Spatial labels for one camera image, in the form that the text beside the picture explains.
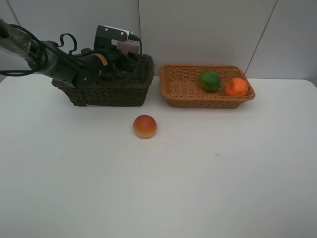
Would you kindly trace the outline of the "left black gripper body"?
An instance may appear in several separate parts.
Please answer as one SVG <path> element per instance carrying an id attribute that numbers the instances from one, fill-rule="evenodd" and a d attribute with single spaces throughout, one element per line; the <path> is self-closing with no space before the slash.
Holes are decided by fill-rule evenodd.
<path id="1" fill-rule="evenodd" d="M 136 72 L 136 54 L 124 54 L 117 48 L 109 52 L 83 49 L 73 58 L 79 63 L 79 71 L 73 79 L 74 88 L 86 88 L 99 83 L 124 84 Z"/>

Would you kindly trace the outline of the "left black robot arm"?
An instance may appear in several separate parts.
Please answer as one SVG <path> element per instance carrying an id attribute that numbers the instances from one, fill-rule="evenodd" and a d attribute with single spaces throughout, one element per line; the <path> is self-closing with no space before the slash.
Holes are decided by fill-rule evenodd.
<path id="1" fill-rule="evenodd" d="M 40 41 L 25 28 L 0 22 L 0 48 L 24 59 L 29 70 L 2 70 L 3 76 L 21 77 L 40 73 L 74 88 L 87 88 L 95 84 L 126 83 L 137 72 L 141 63 L 143 46 L 132 53 L 123 53 L 112 44 L 119 42 L 138 42 L 141 39 L 131 31 L 99 25 L 96 30 L 92 49 L 77 51 L 77 41 L 73 35 L 73 49 L 68 53 L 61 50 L 64 37 L 60 42 Z"/>

